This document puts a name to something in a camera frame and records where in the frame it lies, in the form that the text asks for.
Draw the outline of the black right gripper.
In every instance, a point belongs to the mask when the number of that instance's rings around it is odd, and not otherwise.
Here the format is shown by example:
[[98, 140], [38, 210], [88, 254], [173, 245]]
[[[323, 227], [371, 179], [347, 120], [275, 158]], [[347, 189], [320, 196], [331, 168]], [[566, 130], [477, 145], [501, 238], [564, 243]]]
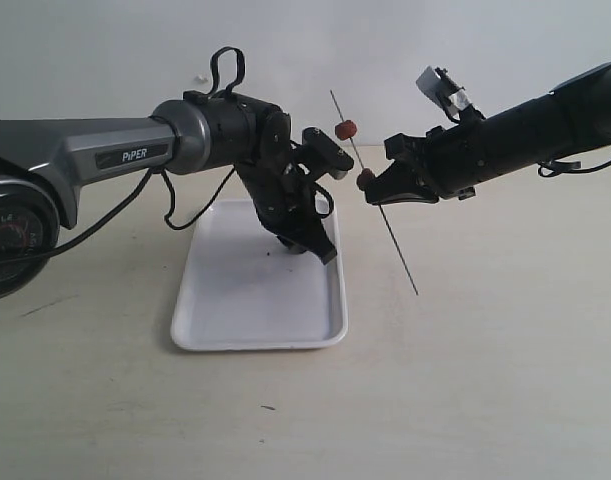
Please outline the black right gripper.
[[[441, 200], [466, 200], [476, 195], [471, 170], [465, 161], [472, 154], [470, 137], [476, 126], [437, 126], [423, 137], [395, 134], [384, 141], [386, 158], [393, 162], [376, 175], [364, 193], [368, 204], [436, 204]], [[410, 192], [410, 170], [415, 183], [431, 192]]]

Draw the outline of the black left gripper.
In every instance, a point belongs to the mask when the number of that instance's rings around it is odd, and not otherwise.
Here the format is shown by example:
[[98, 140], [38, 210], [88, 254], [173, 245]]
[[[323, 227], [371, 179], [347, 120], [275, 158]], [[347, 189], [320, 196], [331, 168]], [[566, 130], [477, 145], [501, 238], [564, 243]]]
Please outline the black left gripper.
[[247, 192], [261, 225], [290, 254], [307, 250], [327, 265], [337, 249], [316, 209], [316, 194], [324, 190], [308, 177], [299, 153], [300, 149], [253, 150], [247, 161]]

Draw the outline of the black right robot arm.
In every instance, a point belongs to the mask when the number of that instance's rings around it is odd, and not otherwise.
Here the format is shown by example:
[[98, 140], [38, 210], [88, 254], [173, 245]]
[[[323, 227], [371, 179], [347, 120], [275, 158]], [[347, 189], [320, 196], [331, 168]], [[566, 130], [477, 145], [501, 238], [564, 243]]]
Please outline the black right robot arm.
[[386, 139], [390, 166], [357, 179], [371, 205], [465, 200], [476, 185], [532, 165], [545, 178], [583, 174], [570, 158], [611, 145], [611, 62], [490, 117], [442, 68], [427, 68], [416, 85], [454, 125]]

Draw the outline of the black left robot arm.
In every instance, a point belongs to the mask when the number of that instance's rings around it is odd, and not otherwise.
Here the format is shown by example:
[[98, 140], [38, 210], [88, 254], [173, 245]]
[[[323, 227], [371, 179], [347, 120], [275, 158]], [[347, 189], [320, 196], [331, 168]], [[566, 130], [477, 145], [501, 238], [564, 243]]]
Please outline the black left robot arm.
[[300, 142], [279, 106], [225, 91], [186, 92], [146, 118], [0, 120], [0, 299], [65, 251], [83, 187], [133, 172], [145, 179], [226, 168], [261, 225], [288, 249], [322, 263], [337, 250], [315, 198], [323, 175], [353, 162], [316, 128]]

